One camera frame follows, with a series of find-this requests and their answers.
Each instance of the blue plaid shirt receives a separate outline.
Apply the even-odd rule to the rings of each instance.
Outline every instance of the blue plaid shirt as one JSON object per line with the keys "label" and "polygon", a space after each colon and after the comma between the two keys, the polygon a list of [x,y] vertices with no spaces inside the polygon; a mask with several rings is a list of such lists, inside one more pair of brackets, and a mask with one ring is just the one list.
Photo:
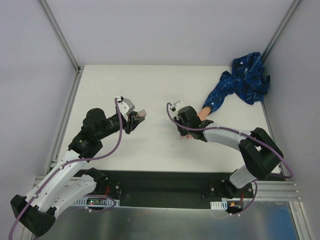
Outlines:
{"label": "blue plaid shirt", "polygon": [[224,71],[219,83],[209,94],[203,108],[211,107],[211,112],[217,111],[229,94],[236,93],[247,104],[263,101],[270,86],[270,76],[263,76],[265,71],[261,62],[260,52],[253,52],[236,58],[232,63],[232,74]]}

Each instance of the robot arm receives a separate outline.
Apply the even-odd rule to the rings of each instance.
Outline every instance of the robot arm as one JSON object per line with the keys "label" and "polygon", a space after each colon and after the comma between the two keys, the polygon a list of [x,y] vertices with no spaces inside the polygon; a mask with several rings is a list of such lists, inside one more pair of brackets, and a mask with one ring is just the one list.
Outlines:
{"label": "robot arm", "polygon": [[93,158],[103,147],[101,140],[120,130],[119,121],[122,121],[122,129],[130,134],[145,120],[145,110],[134,111],[135,106],[129,99],[118,97],[117,102],[121,113],[120,120],[117,114],[106,118],[104,111],[99,108],[89,110],[83,120],[81,131],[74,137],[68,151],[57,165],[25,196],[16,195],[11,200],[12,210],[17,218],[27,203],[34,198],[19,221],[35,236],[45,234],[53,226],[56,218],[82,196],[89,193],[104,195],[106,176],[95,168],[86,171],[73,185],[65,187],[90,161],[75,161],[70,164],[68,162]]}
{"label": "robot arm", "polygon": [[223,144],[241,152],[245,165],[237,169],[219,188],[215,189],[215,192],[221,197],[232,199],[239,189],[256,179],[265,179],[280,163],[279,158],[269,149],[244,135],[262,141],[283,157],[280,149],[262,128],[257,127],[254,131],[238,130],[227,128],[211,120],[201,121],[191,106],[186,106],[180,101],[174,103],[170,108],[175,113],[173,119],[176,123],[189,129],[202,129],[195,131],[177,126],[182,136],[190,134],[194,139]]}

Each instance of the white wall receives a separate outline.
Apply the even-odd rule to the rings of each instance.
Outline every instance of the white wall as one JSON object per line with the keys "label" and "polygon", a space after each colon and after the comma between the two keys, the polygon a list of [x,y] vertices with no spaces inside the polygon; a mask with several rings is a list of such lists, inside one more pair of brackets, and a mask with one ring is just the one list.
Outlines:
{"label": "white wall", "polygon": [[263,52],[293,0],[48,0],[81,66],[230,66]]}
{"label": "white wall", "polygon": [[299,182],[316,239],[320,239],[319,11],[320,1],[303,1],[265,64],[271,75],[265,98],[271,127]]}
{"label": "white wall", "polygon": [[0,236],[48,162],[75,72],[36,0],[0,3]]}

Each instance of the human hand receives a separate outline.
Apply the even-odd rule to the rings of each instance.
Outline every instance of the human hand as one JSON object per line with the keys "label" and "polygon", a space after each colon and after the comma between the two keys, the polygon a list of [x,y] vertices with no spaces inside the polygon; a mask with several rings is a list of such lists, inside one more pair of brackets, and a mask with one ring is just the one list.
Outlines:
{"label": "human hand", "polygon": [[[204,108],[201,109],[200,112],[197,113],[198,117],[200,118],[201,122],[204,121],[207,116],[211,113],[211,108],[209,106],[205,106]],[[193,139],[193,136],[190,134],[187,134],[185,136],[181,136],[181,139]]]}

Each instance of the metal floor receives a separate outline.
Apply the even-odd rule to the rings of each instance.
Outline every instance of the metal floor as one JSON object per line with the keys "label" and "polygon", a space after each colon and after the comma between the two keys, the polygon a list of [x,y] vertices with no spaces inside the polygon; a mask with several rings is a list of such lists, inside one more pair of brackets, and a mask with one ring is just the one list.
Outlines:
{"label": "metal floor", "polygon": [[287,202],[254,202],[224,211],[117,207],[89,213],[69,207],[40,240],[297,240]]}

